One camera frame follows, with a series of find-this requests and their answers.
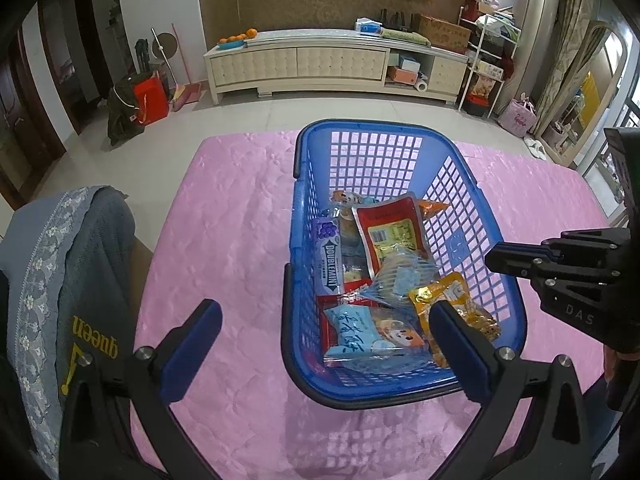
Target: metal screw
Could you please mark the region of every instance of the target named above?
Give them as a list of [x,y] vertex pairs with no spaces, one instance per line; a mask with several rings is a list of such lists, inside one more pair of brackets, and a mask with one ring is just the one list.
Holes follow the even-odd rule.
[[503,346],[498,349],[498,355],[503,358],[505,361],[513,361],[516,357],[516,352],[511,350],[508,346]]
[[140,359],[141,361],[146,361],[151,359],[151,356],[154,354],[154,349],[151,346],[141,346],[136,350],[136,359]]
[[91,356],[91,354],[82,354],[79,358],[78,358],[78,364],[80,366],[88,366],[90,365],[92,362],[94,362],[94,358]]
[[558,362],[560,363],[561,366],[564,366],[565,368],[568,368],[569,366],[572,365],[571,358],[568,355],[564,355],[564,354],[560,354],[558,356]]

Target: circular wall cutout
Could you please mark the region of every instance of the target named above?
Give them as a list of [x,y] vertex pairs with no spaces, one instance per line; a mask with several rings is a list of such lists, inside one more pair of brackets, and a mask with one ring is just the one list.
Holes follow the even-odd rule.
[[[164,49],[164,55],[167,57],[167,59],[171,59],[178,51],[178,41],[175,39],[175,36],[170,32],[161,32],[160,34],[158,34],[158,40],[160,40],[160,44]],[[158,42],[155,39],[151,44],[151,52],[158,59],[162,59],[162,54],[160,53]]]

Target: green towel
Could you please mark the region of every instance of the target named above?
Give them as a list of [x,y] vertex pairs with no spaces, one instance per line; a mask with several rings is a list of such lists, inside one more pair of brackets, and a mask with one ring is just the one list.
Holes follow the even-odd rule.
[[417,32],[402,32],[401,30],[392,30],[391,28],[382,29],[382,37],[390,40],[409,41],[420,45],[431,46],[431,41],[427,40],[423,35]]

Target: bowl of oranges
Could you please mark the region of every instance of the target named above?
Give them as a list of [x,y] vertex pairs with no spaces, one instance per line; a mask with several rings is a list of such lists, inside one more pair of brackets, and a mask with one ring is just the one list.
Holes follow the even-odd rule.
[[226,50],[228,48],[237,48],[239,46],[245,46],[246,40],[252,40],[258,35],[258,31],[254,28],[250,28],[248,31],[238,34],[237,36],[229,36],[228,38],[220,38],[218,40],[218,48],[220,50]]

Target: pink bedspread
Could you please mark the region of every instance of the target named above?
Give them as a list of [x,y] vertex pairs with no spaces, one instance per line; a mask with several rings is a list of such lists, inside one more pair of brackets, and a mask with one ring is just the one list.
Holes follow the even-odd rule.
[[[136,347],[157,345],[202,298],[224,325],[186,397],[172,409],[225,480],[428,478],[478,407],[462,393],[394,408],[339,412],[305,397],[280,356],[282,271],[288,261],[297,132],[211,137],[196,152],[166,219],[140,309]],[[458,144],[505,240],[538,244],[606,219],[575,171]],[[520,280],[529,331],[524,357],[574,360],[580,384],[602,373],[594,340],[542,313]],[[505,438],[514,442],[524,410]],[[143,457],[160,466],[140,424]]]

